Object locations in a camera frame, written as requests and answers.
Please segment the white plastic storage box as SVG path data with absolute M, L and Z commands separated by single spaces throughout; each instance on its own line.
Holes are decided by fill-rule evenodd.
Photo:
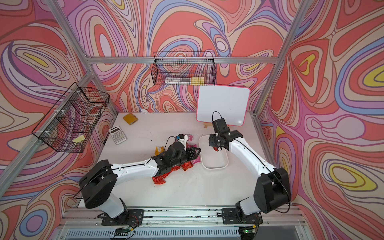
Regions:
M 209 135 L 204 135 L 199 138 L 200 159 L 203 168 L 208 171 L 223 170 L 229 165 L 229 159 L 225 150 L 215 151 L 209 146 Z

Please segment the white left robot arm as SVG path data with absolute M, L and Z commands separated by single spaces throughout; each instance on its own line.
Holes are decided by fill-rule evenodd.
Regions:
M 166 151 L 142 162 L 111 164 L 102 160 L 79 181 L 85 207 L 100 209 L 114 219 L 125 211 L 122 200 L 113 194 L 114 187 L 136 179 L 163 176 L 175 167 L 196 160 L 200 153 L 200 148 L 174 142 Z

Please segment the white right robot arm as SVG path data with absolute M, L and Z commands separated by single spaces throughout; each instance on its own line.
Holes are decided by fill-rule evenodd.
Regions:
M 253 195 L 236 203 L 239 216 L 267 214 L 291 204 L 290 179 L 284 168 L 278 169 L 263 159 L 239 131 L 230 130 L 225 119 L 214 120 L 213 128 L 215 132 L 209 136 L 209 146 L 231 152 L 256 177 Z

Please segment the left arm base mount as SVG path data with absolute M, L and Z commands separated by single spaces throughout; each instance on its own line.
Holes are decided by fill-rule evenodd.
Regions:
M 135 228 L 142 224 L 144 210 L 126 210 L 116 218 L 111 218 L 106 213 L 103 213 L 98 218 L 102 219 L 102 226 L 132 226 Z

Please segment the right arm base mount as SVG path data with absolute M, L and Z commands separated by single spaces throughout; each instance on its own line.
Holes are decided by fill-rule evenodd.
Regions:
M 263 223 L 262 215 L 255 213 L 251 215 L 245 215 L 239 208 L 224 208 L 221 212 L 217 213 L 217 216 L 222 218 L 224 225 L 261 225 Z

